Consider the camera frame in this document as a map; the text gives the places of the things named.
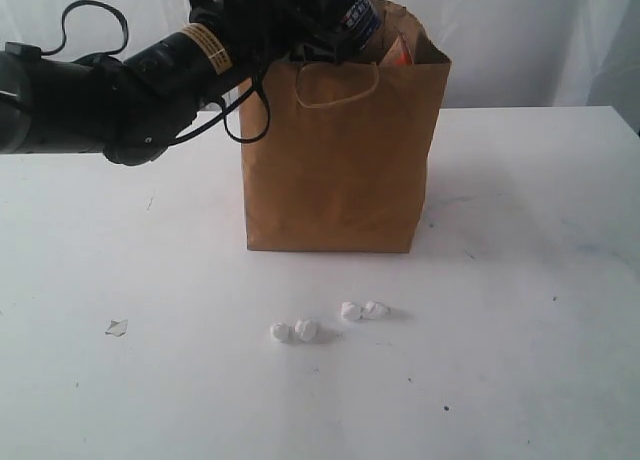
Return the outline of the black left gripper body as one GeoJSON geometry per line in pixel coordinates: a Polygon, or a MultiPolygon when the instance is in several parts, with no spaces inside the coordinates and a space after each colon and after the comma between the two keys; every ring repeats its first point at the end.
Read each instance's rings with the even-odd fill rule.
{"type": "Polygon", "coordinates": [[[257,73],[292,56],[340,61],[340,0],[188,0],[194,71],[257,73]]]}

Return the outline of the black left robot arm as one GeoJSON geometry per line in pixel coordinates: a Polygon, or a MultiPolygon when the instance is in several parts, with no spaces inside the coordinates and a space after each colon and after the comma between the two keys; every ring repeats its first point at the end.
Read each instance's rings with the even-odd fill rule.
{"type": "Polygon", "coordinates": [[[222,124],[240,85],[265,97],[270,66],[292,54],[342,63],[368,37],[364,0],[189,0],[188,24],[136,55],[60,62],[9,42],[1,53],[1,151],[94,154],[139,166],[200,134],[198,111],[222,124]]]}

